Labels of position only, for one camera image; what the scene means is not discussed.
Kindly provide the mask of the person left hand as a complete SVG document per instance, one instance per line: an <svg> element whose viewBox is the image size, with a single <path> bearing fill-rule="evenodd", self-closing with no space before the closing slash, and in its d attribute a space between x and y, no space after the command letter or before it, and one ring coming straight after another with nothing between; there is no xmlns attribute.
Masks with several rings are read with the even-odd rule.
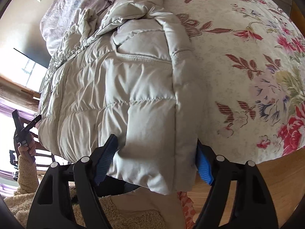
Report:
<svg viewBox="0 0 305 229"><path fill-rule="evenodd" d="M23 143L20 143L18 146L18 151L22 158L27 160L30 164L34 164L36 155L34 136L32 133L30 133L28 136L30 136L30 141L24 141Z"/></svg>

